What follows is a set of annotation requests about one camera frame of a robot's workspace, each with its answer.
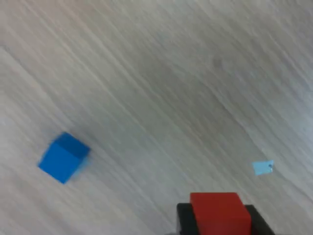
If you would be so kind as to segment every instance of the blue cube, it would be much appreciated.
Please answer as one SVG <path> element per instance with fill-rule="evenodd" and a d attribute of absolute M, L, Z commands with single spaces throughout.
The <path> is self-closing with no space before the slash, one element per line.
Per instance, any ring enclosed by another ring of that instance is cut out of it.
<path fill-rule="evenodd" d="M 62 184 L 84 161 L 90 148 L 69 133 L 61 134 L 43 155 L 39 168 Z"/>

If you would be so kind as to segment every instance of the red block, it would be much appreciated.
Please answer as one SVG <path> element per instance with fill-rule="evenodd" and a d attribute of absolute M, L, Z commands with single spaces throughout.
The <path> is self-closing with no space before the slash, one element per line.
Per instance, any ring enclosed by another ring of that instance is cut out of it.
<path fill-rule="evenodd" d="M 251 217 L 238 194 L 191 193 L 201 235 L 251 235 Z"/>

